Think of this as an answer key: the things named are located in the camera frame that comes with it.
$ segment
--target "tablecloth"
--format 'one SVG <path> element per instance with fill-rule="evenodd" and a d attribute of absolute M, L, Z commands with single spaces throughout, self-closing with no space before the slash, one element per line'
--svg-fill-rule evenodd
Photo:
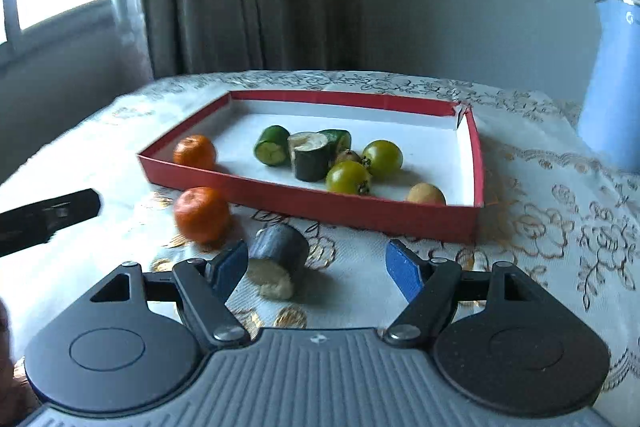
<path fill-rule="evenodd" d="M 45 146 L 0 186 L 0 211 L 93 187 L 100 216 L 57 233 L 47 245 L 0 260 L 0 298 L 14 328 L 14 356 L 33 334 L 120 262 L 170 269 L 201 251 L 177 235 L 174 190 L 149 185 L 136 153 L 229 89 L 386 92 L 472 105 L 485 163 L 485 208 L 474 245 L 401 239 L 423 258 L 467 269 L 516 263 L 606 341 L 610 371 L 596 409 L 615 425 L 640 425 L 640 179 L 600 162 L 576 136 L 575 105 L 540 92 L 378 72 L 199 74 L 158 80 Z M 287 221 L 309 239 L 309 271 L 294 301 L 257 297 L 242 281 L 227 305 L 254 332 L 261 325 L 384 327 L 405 306 L 386 274 L 382 233 L 333 227 L 233 205 L 232 237 L 251 240 Z M 155 311 L 175 317 L 166 303 Z M 481 309 L 465 303 L 458 315 Z"/>

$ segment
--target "cucumber piece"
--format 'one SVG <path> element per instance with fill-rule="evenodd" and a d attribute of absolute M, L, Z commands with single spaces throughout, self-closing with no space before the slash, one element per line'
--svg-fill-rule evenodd
<path fill-rule="evenodd" d="M 320 131 L 329 139 L 332 161 L 338 154 L 351 148 L 351 134 L 344 129 L 325 129 Z"/>
<path fill-rule="evenodd" d="M 254 156 L 258 161 L 270 167 L 277 167 L 289 160 L 287 149 L 289 131 L 280 125 L 267 127 L 258 138 L 254 147 Z"/>
<path fill-rule="evenodd" d="M 324 179 L 332 161 L 329 139 L 318 132 L 297 132 L 288 141 L 293 175 L 303 182 Z"/>
<path fill-rule="evenodd" d="M 258 231 L 249 251 L 247 279 L 267 299 L 291 298 L 309 255 L 305 236 L 286 223 Z"/>

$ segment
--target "blue vase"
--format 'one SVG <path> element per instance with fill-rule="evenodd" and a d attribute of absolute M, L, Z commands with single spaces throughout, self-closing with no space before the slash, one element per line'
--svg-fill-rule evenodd
<path fill-rule="evenodd" d="M 578 135 L 608 164 L 640 172 L 640 1 L 599 0 L 602 35 Z"/>

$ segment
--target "floral pattern tablecloth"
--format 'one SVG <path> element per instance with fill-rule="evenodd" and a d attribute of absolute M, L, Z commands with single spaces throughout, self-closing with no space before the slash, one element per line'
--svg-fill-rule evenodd
<path fill-rule="evenodd" d="M 227 89 L 387 92 L 472 104 L 486 168 L 486 207 L 474 245 L 404 237 L 420 256 L 455 259 L 467 269 L 517 263 L 596 330 L 610 371 L 596 408 L 614 425 L 640 425 L 640 178 L 593 156 L 572 127 L 576 106 L 539 92 L 498 90 L 454 80 L 373 72 L 204 74 L 159 80 L 47 145 L 0 186 L 0 211 L 93 187 L 99 217 L 0 260 L 0 298 L 14 325 L 14 356 L 46 322 L 110 272 L 133 259 L 145 269 L 215 251 L 187 243 L 174 228 L 177 191 L 149 185 L 136 153 Z M 310 268 L 290 303 L 257 297 L 242 281 L 228 306 L 255 334 L 262 325 L 384 327 L 404 307 L 388 279 L 388 237 L 233 205 L 232 234 L 249 240 L 287 221 L 309 239 Z M 167 303 L 155 311 L 175 315 Z M 459 315 L 481 309 L 465 303 Z"/>

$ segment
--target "orange fruit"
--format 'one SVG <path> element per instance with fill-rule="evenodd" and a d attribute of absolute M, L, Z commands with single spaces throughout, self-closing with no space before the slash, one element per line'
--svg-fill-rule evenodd
<path fill-rule="evenodd" d="M 211 140 L 202 134 L 182 138 L 174 149 L 174 163 L 198 169 L 213 170 L 216 156 Z"/>
<path fill-rule="evenodd" d="M 196 243 L 212 243 L 225 233 L 231 220 L 229 205 L 215 188 L 185 190 L 174 203 L 175 224 Z"/>

